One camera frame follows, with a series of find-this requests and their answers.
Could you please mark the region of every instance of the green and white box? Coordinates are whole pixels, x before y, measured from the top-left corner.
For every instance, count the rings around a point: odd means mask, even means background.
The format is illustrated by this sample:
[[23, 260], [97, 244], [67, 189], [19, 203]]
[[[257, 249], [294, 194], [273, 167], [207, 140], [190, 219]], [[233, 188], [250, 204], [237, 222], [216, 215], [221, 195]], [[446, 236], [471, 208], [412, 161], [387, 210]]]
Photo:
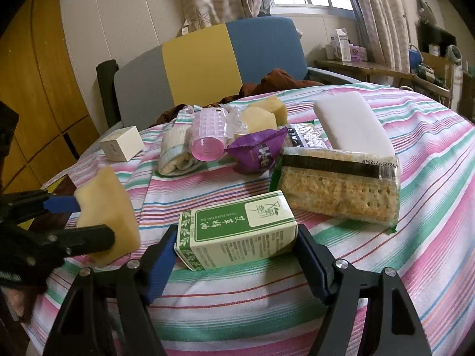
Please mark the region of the green and white box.
[[297, 222], [281, 191], [180, 213], [175, 251], [192, 270], [261, 260], [292, 250]]

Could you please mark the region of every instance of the purple wrapper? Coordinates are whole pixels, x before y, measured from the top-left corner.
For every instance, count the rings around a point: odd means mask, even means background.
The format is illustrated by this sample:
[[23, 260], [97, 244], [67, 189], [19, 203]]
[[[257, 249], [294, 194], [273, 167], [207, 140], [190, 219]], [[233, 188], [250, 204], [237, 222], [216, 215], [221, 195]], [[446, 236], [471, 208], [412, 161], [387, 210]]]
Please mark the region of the purple wrapper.
[[287, 128], [279, 131], [267, 129], [240, 136], [226, 148], [226, 152], [236, 159], [234, 168], [241, 174], [264, 172], [276, 163]]

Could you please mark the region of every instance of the gray armrest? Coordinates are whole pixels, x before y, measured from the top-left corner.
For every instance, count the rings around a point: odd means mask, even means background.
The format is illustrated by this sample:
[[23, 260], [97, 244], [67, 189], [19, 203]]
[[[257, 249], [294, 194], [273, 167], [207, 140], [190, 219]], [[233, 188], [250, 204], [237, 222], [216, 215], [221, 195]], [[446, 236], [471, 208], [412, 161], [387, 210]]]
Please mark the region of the gray armrest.
[[361, 83], [360, 80], [353, 79], [349, 76], [340, 75], [339, 73], [335, 73], [335, 72], [321, 70], [319, 68], [308, 67], [308, 73], [311, 78], [314, 77], [319, 80], [325, 80], [335, 85]]

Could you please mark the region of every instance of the striped tablecloth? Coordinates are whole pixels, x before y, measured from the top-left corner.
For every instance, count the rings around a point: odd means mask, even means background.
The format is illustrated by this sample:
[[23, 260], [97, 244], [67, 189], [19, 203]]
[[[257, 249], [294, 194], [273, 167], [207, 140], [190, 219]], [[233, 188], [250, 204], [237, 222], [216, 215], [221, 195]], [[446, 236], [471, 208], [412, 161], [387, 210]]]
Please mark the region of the striped tablecloth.
[[[397, 233], [300, 210], [295, 216], [335, 257], [364, 270], [397, 269], [434, 355], [451, 355], [475, 319], [475, 128], [423, 95], [369, 83], [311, 87], [278, 96], [295, 123], [315, 118], [317, 95], [350, 90], [368, 101], [402, 162]], [[244, 107], [255, 100], [235, 104]], [[110, 268], [139, 258], [178, 221], [181, 210], [267, 191], [268, 174], [237, 174], [228, 158], [183, 177], [159, 177], [155, 166], [166, 127], [144, 131], [145, 150], [130, 162], [112, 164], [134, 205], [142, 247]], [[98, 151], [67, 172], [80, 185], [110, 164]], [[86, 257], [69, 259], [48, 280], [49, 289], [39, 297], [26, 327], [39, 350], [86, 263]], [[115, 303], [110, 310], [118, 316]], [[361, 301], [347, 355], [357, 353], [365, 310]], [[191, 272], [177, 264], [163, 296], [150, 307], [170, 356], [306, 355], [324, 313], [291, 254], [214, 271]]]

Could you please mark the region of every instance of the metal bolt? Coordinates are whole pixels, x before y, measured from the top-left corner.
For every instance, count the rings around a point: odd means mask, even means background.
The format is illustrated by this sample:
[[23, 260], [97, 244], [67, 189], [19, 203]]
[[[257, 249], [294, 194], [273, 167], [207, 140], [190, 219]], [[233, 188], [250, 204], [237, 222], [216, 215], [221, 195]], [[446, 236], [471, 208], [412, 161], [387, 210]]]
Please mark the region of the metal bolt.
[[85, 277], [85, 276], [88, 276], [91, 274], [91, 268], [82, 268], [80, 271], [79, 271], [79, 275], [81, 277]]
[[390, 277], [394, 277], [397, 274], [393, 268], [384, 268], [384, 272]]
[[337, 268], [346, 269], [348, 267], [348, 261], [346, 260], [336, 260], [335, 265]]
[[127, 262], [127, 267], [129, 269], [137, 269], [140, 266], [140, 261], [139, 260], [130, 260]]
[[29, 266], [35, 266], [36, 265], [36, 260], [33, 257], [28, 256], [27, 257], [27, 264]]

